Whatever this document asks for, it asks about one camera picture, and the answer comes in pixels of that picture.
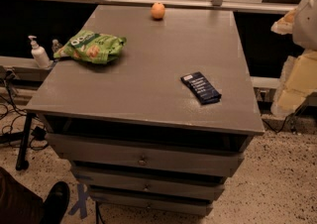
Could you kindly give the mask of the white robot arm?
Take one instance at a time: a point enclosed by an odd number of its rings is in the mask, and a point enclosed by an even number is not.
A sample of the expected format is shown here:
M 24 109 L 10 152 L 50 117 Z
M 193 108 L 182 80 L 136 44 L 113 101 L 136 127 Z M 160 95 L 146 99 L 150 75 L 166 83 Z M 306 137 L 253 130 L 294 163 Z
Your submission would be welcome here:
M 285 118 L 317 90 L 317 0 L 301 0 L 271 30 L 291 34 L 293 42 L 304 48 L 299 57 L 289 56 L 284 63 L 270 108 L 274 116 Z

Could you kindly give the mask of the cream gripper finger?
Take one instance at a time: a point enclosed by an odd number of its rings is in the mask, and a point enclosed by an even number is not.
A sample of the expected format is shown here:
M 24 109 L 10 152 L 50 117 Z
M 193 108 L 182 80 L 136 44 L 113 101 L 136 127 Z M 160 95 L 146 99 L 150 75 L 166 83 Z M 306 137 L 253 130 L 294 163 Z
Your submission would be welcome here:
M 283 65 L 271 113 L 280 118 L 294 113 L 317 89 L 317 52 L 305 50 L 299 57 L 289 56 Z
M 294 16 L 296 9 L 290 10 L 278 21 L 274 22 L 271 26 L 271 30 L 280 35 L 291 34 L 293 30 Z

